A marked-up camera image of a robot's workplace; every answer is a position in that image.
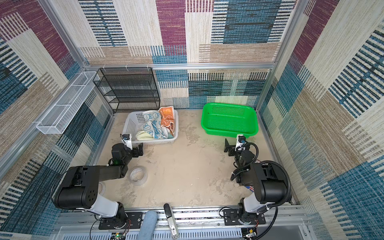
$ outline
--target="wire rack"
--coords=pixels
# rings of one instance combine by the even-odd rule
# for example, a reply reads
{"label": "wire rack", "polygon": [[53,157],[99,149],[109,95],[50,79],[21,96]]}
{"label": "wire rack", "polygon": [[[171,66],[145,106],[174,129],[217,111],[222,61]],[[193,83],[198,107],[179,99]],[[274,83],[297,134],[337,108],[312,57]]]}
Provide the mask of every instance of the wire rack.
{"label": "wire rack", "polygon": [[152,110],[160,97],[152,68],[100,68],[93,83],[114,113]]}
{"label": "wire rack", "polygon": [[95,71],[82,72],[36,126],[43,134],[62,134],[94,88]]}

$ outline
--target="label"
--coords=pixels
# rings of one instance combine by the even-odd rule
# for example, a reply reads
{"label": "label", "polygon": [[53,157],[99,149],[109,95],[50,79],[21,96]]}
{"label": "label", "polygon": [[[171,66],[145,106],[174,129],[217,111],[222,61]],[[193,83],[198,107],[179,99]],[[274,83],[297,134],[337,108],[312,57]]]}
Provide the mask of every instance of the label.
{"label": "label", "polygon": [[173,235],[174,237],[177,236],[175,226],[172,226],[172,227],[170,228],[170,230],[171,230],[172,235]]}

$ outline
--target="blue bunny towel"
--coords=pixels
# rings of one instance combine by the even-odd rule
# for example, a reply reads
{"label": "blue bunny towel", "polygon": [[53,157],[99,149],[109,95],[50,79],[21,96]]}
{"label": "blue bunny towel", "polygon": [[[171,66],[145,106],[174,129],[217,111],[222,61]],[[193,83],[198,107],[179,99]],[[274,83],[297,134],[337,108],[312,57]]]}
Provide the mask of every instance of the blue bunny towel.
{"label": "blue bunny towel", "polygon": [[167,129],[160,126],[161,114],[157,110],[145,111],[142,113],[146,122],[139,127],[136,133],[137,140],[166,139]]}

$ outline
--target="black wire shelf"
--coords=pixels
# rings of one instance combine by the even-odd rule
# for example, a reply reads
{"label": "black wire shelf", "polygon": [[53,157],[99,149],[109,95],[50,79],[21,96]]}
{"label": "black wire shelf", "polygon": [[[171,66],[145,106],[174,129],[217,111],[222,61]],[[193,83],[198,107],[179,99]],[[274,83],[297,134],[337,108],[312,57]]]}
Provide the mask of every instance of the black wire shelf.
{"label": "black wire shelf", "polygon": [[159,109],[152,68],[100,68],[94,84],[115,113]]}

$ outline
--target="orange towel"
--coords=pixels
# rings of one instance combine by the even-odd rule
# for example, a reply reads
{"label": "orange towel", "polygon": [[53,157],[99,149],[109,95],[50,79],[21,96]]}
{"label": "orange towel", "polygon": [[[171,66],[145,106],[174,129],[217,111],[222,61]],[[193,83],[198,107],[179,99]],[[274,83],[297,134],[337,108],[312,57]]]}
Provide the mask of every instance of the orange towel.
{"label": "orange towel", "polygon": [[166,127],[170,130],[171,134],[174,136],[175,131],[175,112],[173,106],[162,107],[159,109],[161,113],[161,127]]}

